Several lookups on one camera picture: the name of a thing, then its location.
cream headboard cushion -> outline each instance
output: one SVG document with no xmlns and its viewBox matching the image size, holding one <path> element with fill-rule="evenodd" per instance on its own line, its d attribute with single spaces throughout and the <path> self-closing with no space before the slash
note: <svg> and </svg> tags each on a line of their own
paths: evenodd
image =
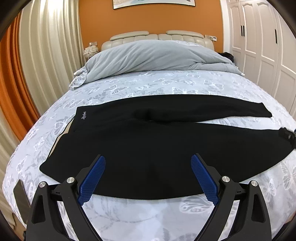
<svg viewBox="0 0 296 241">
<path fill-rule="evenodd" d="M 181 40 L 186 42 L 192 42 L 200 44 L 206 48 L 214 50 L 213 42 L 210 39 L 205 38 L 202 34 L 183 31 L 183 30 L 168 30 L 166 34 L 149 34 L 148 31 L 136 31 L 124 34 L 115 35 L 110 38 L 110 41 L 103 43 L 102 51 L 110 49 L 112 47 L 145 39 L 159 39 L 159 40 Z"/>
<path fill-rule="evenodd" d="M 115 35 L 110 38 L 110 41 L 107 41 L 102 44 L 102 51 L 106 49 L 110 49 L 112 47 L 116 47 L 121 44 L 126 44 L 129 42 L 134 42 L 138 40 L 145 39 L 158 39 L 157 34 L 149 34 L 148 31 L 137 31 L 137 32 L 129 32 L 124 34 Z"/>
</svg>

blue gripper pad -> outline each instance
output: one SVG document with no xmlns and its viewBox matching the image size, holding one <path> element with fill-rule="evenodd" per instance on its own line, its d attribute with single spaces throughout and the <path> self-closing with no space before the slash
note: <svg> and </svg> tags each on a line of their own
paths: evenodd
<svg viewBox="0 0 296 241">
<path fill-rule="evenodd" d="M 77 201 L 81 206 L 91 199 L 91 195 L 94 193 L 94 190 L 103 175 L 105 167 L 106 160 L 103 156 L 100 156 L 79 187 L 79 196 Z"/>
<path fill-rule="evenodd" d="M 218 188 L 197 155 L 191 157 L 191 168 L 208 201 L 216 206 L 220 201 Z"/>
</svg>

embroidered logo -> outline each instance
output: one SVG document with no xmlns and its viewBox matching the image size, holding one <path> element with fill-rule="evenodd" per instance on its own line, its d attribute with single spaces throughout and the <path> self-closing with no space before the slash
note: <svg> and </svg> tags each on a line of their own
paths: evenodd
<svg viewBox="0 0 296 241">
<path fill-rule="evenodd" d="M 86 118 L 86 111 L 85 112 L 83 112 L 83 116 L 82 116 L 82 118 L 81 119 L 85 119 Z"/>
</svg>

gray duvet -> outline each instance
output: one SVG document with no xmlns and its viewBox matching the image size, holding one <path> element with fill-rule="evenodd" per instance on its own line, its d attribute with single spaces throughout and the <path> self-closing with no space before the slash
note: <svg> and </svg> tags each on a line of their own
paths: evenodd
<svg viewBox="0 0 296 241">
<path fill-rule="evenodd" d="M 212 70 L 242 75 L 231 60 L 203 46 L 141 40 L 96 54 L 74 73 L 69 87 L 74 90 L 108 76 L 149 70 Z"/>
</svg>

black phone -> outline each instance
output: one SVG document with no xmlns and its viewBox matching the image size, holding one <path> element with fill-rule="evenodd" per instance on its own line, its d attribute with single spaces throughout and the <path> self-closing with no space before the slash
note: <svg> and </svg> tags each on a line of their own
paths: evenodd
<svg viewBox="0 0 296 241">
<path fill-rule="evenodd" d="M 13 189 L 15 201 L 20 212 L 20 216 L 25 224 L 27 224 L 29 211 L 31 208 L 30 202 L 26 195 L 22 180 L 19 180 Z"/>
</svg>

